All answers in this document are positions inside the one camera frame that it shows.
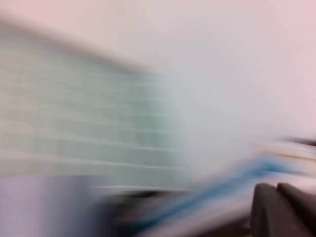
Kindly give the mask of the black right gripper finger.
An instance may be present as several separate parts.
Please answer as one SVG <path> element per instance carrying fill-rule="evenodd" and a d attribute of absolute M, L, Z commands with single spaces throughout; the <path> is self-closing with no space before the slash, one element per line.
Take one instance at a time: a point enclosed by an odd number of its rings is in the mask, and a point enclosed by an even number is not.
<path fill-rule="evenodd" d="M 289 183 L 257 184 L 250 229 L 253 237 L 314 237 L 316 196 Z"/>

